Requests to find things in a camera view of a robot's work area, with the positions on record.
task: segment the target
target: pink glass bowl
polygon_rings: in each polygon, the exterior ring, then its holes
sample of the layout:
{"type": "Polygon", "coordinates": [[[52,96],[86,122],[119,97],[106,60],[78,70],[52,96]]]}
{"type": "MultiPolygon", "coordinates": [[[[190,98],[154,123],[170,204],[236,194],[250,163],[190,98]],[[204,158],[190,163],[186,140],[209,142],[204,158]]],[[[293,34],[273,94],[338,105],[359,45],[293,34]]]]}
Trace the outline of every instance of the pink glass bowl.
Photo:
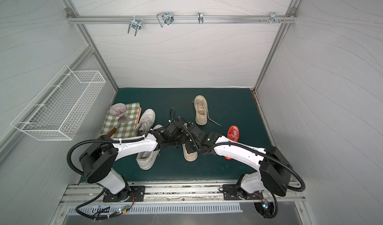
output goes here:
{"type": "Polygon", "coordinates": [[[125,111],[126,105],[124,103],[116,103],[110,108],[109,113],[112,116],[121,117],[124,115],[125,111]]]}

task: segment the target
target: dark green mat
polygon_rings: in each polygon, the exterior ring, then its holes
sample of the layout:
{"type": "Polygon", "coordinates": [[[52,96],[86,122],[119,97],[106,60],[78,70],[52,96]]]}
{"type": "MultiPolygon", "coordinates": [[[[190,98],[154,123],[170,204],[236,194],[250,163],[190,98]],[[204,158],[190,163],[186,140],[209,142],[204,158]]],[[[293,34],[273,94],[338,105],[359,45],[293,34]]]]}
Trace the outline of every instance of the dark green mat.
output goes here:
{"type": "MultiPolygon", "coordinates": [[[[203,131],[226,136],[229,127],[235,125],[239,128],[238,142],[264,148],[271,146],[248,88],[121,88],[114,103],[139,102],[141,114],[147,108],[153,109],[156,112],[154,125],[168,123],[171,107],[175,107],[176,117],[195,123],[192,100],[199,94],[208,101],[209,116],[223,126],[208,120],[206,125],[200,126],[203,131]]],[[[188,162],[184,159],[182,147],[161,150],[149,170],[140,169],[136,157],[124,157],[113,165],[127,181],[238,179],[243,173],[254,172],[253,168],[223,156],[199,154],[194,162],[188,162]]]]}

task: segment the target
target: green checkered cloth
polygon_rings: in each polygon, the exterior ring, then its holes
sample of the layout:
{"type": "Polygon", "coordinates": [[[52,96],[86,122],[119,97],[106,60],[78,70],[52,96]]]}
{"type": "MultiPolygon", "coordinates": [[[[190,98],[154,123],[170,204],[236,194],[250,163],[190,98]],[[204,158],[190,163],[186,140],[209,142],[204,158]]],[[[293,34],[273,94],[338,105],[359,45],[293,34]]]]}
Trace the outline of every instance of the green checkered cloth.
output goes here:
{"type": "MultiPolygon", "coordinates": [[[[118,124],[118,118],[110,115],[109,109],[108,109],[107,115],[105,116],[104,123],[101,127],[100,134],[98,136],[108,134],[118,124]]],[[[122,123],[120,127],[117,128],[117,131],[112,135],[112,138],[133,137],[133,133],[137,124],[137,117],[138,117],[139,110],[140,110],[140,103],[130,103],[126,105],[125,116],[130,117],[133,120],[128,123],[122,123]]]]}

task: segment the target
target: canvas shoe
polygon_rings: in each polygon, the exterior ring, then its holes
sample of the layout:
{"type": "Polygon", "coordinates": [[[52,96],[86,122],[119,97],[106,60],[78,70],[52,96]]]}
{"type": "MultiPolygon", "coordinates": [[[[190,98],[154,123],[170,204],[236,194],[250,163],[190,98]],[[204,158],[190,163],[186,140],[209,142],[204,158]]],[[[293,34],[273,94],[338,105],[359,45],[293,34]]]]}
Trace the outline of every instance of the canvas shoe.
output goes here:
{"type": "Polygon", "coordinates": [[[153,126],[154,121],[156,120],[156,113],[151,108],[145,110],[138,122],[136,129],[134,130],[134,137],[142,136],[146,132],[149,132],[150,128],[153,126]]]}
{"type": "Polygon", "coordinates": [[[193,162],[194,160],[197,159],[198,152],[188,153],[188,151],[186,150],[186,144],[183,144],[182,148],[184,150],[184,158],[186,159],[186,161],[193,162]]]}
{"type": "MultiPolygon", "coordinates": [[[[153,129],[160,128],[162,125],[156,125],[153,129]]],[[[150,151],[150,152],[140,152],[137,154],[137,164],[140,166],[143,170],[150,169],[154,162],[156,161],[157,155],[159,154],[160,150],[156,151],[150,151]]]]}
{"type": "Polygon", "coordinates": [[[202,95],[197,95],[193,99],[193,103],[195,109],[195,122],[198,125],[205,125],[208,122],[208,119],[210,119],[210,121],[222,127],[222,125],[218,124],[209,117],[208,102],[206,101],[205,97],[202,95]]]}

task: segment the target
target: wire shelf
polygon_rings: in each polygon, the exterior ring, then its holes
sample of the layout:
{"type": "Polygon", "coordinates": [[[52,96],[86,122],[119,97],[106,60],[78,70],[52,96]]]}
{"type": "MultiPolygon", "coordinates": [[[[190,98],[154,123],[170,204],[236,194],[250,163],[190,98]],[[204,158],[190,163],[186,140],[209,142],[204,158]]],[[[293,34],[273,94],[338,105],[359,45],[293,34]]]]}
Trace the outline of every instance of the wire shelf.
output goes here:
{"type": "Polygon", "coordinates": [[[40,94],[12,121],[11,125],[37,140],[72,140],[89,109],[105,84],[99,71],[72,71],[61,74],[62,79],[41,99],[40,94]]]}

